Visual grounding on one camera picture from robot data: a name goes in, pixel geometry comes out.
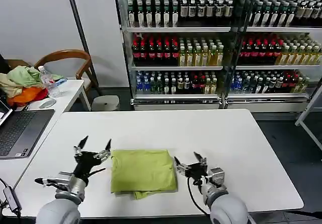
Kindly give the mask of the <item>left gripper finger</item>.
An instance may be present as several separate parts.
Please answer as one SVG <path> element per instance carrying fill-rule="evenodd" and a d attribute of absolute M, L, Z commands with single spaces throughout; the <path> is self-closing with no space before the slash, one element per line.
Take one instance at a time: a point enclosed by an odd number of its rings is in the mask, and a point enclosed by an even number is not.
<path fill-rule="evenodd" d="M 85 138 L 83 138 L 78 145 L 74 145 L 73 146 L 73 150 L 74 150 L 74 158 L 75 159 L 79 159 L 81 156 L 85 155 L 87 153 L 87 151 L 84 151 L 83 148 L 88 140 L 89 136 L 86 136 Z"/>
<path fill-rule="evenodd" d="M 111 155 L 111 141 L 112 141 L 112 139 L 109 139 L 105 149 L 94 155 L 95 159 L 100 160 L 100 161 L 105 161 L 110 157 L 110 155 Z"/>

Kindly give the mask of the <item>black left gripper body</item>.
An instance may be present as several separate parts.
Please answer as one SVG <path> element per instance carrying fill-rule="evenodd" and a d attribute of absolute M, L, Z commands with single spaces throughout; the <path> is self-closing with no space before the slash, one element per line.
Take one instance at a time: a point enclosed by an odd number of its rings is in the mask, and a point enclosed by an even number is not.
<path fill-rule="evenodd" d="M 101 160 L 95 157 L 94 152 L 81 152 L 74 156 L 76 160 L 76 167 L 73 174 L 76 178 L 83 180 L 84 182 L 89 181 L 91 169 L 101 164 Z"/>

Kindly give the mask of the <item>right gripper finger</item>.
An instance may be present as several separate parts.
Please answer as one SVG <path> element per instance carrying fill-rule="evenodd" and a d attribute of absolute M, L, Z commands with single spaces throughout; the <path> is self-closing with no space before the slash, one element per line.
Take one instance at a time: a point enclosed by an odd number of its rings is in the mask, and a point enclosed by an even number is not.
<path fill-rule="evenodd" d="M 179 174 L 186 176 L 189 171 L 189 166 L 182 164 L 177 157 L 174 157 L 176 170 Z"/>
<path fill-rule="evenodd" d="M 207 158 L 203 158 L 199 153 L 194 152 L 194 156 L 198 160 L 197 163 L 194 164 L 194 167 L 199 168 L 199 169 L 207 169 Z"/>

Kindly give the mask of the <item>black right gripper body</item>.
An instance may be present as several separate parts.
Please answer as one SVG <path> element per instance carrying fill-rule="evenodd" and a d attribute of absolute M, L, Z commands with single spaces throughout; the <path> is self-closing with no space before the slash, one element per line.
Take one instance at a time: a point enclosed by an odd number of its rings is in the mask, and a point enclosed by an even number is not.
<path fill-rule="evenodd" d="M 190 164 L 187 166 L 187 169 L 185 170 L 185 176 L 187 178 L 190 177 L 195 181 L 199 181 L 202 177 L 207 176 L 207 168 L 208 165 L 206 162 Z"/>

